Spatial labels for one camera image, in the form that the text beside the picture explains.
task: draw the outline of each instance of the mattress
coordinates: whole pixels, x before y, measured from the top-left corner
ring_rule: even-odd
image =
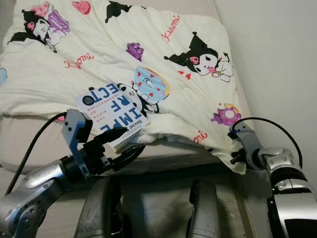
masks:
[[[162,0],[151,2],[146,0],[121,0],[120,2],[152,6],[158,10],[173,10],[180,14],[212,16],[219,20],[212,0]],[[242,112],[245,117],[250,113],[239,79],[237,76],[236,78]],[[38,116],[4,116],[2,118],[0,122],[0,163],[5,169],[9,171],[16,170],[33,136],[45,121],[45,118]],[[61,135],[61,126],[60,123],[55,122],[43,133],[34,147],[34,151],[25,166],[24,173],[70,154]],[[116,157],[116,154],[109,148],[106,153],[108,156]],[[217,157],[212,156],[203,147],[159,139],[154,143],[148,144],[139,158],[128,165],[122,173],[140,174],[147,171],[171,170],[219,162],[220,160]]]

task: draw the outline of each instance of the floor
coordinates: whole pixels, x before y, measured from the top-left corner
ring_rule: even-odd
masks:
[[[0,197],[13,173],[0,168]],[[163,179],[126,179],[122,181],[122,206],[131,218],[135,238],[184,238],[192,205],[190,186],[194,177]],[[230,174],[199,176],[216,184],[218,215],[222,238],[244,238],[241,216],[237,206]],[[48,210],[38,230],[37,238],[73,237],[88,190],[64,195]]]

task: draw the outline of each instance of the red handwritten text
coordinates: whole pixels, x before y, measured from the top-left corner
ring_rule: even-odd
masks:
[[[65,68],[73,67],[73,68],[81,69],[81,65],[83,62],[85,62],[86,60],[94,59],[94,58],[95,58],[94,56],[91,56],[91,55],[89,55],[89,53],[87,53],[87,55],[79,57],[77,59],[77,61],[75,62],[75,64],[73,64],[67,60],[64,60],[64,63],[67,64],[67,66],[65,66]]]
[[[169,37],[175,30],[178,22],[179,22],[180,16],[173,16],[173,21],[171,23],[171,27],[168,28],[167,32],[164,32],[164,34],[161,34],[161,36],[167,40],[167,42],[170,41]]]
[[[198,144],[199,142],[201,142],[201,141],[204,141],[204,140],[208,137],[207,133],[205,133],[205,134],[203,135],[200,130],[198,131],[198,133],[200,133],[200,134],[197,135],[197,136],[195,136],[195,138],[194,138],[194,142],[197,143],[197,144]]]

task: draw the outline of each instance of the book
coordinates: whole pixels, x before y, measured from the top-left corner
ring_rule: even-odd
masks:
[[[128,129],[120,138],[109,143],[115,151],[149,123],[113,83],[80,95],[75,102],[79,110],[91,118],[97,132],[103,133],[120,126]]]

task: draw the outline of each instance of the white wall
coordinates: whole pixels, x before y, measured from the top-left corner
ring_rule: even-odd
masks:
[[[317,1],[215,2],[251,113],[293,135],[303,153],[304,173],[317,188]],[[298,158],[292,143],[274,126],[257,123],[256,131],[263,146],[291,148]],[[247,176],[248,199],[258,235],[266,238],[265,214],[255,212],[265,207],[256,176]]]

